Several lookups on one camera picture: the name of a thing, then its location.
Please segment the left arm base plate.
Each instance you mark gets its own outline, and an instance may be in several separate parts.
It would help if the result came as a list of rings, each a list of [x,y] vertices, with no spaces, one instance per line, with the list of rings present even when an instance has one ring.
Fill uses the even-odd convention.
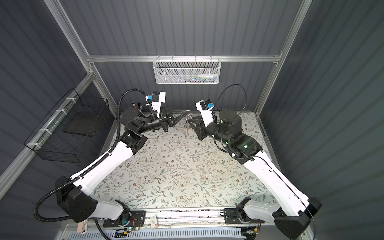
[[[124,211],[117,220],[105,220],[104,228],[127,228],[127,227],[143,227],[146,211]]]

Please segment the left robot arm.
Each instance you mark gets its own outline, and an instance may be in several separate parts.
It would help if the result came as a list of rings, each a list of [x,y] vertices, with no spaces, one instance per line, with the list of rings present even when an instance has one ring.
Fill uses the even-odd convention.
[[[119,200],[102,200],[94,197],[97,185],[120,164],[133,157],[145,145],[145,132],[164,130],[175,126],[187,113],[167,113],[161,108],[161,117],[144,116],[134,107],[126,109],[120,118],[120,123],[126,127],[125,132],[117,138],[114,149],[105,153],[105,159],[95,168],[87,166],[74,175],[78,177],[74,183],[62,188],[57,193],[58,205],[69,215],[70,219],[80,223],[87,219],[109,219],[120,226],[130,223],[130,208]]]

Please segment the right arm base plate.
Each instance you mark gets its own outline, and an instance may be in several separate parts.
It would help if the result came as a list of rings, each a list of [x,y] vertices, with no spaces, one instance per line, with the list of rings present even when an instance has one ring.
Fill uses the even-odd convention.
[[[243,210],[238,210],[237,208],[225,208],[220,212],[220,216],[224,217],[225,223],[227,225],[233,224],[263,224],[265,221],[260,219],[251,219],[249,218]]]

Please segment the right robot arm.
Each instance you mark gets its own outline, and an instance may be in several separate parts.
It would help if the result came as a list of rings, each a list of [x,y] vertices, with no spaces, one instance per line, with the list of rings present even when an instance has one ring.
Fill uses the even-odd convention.
[[[222,110],[214,116],[212,110],[202,110],[201,117],[187,120],[199,140],[211,137],[221,151],[228,153],[240,165],[252,172],[276,199],[275,204],[261,203],[245,197],[228,219],[238,219],[244,224],[274,223],[289,239],[297,239],[313,224],[315,214],[322,204],[316,198],[309,198],[298,190],[275,166],[252,137],[244,134],[242,119],[234,110]]]

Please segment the silver metal key holder plate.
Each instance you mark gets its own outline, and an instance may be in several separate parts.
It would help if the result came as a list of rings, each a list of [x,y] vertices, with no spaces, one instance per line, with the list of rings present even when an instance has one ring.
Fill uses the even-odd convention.
[[[189,129],[191,128],[191,125],[189,124],[189,120],[191,119],[190,115],[186,115],[185,118],[185,125],[184,125],[184,137],[185,139],[189,136]]]

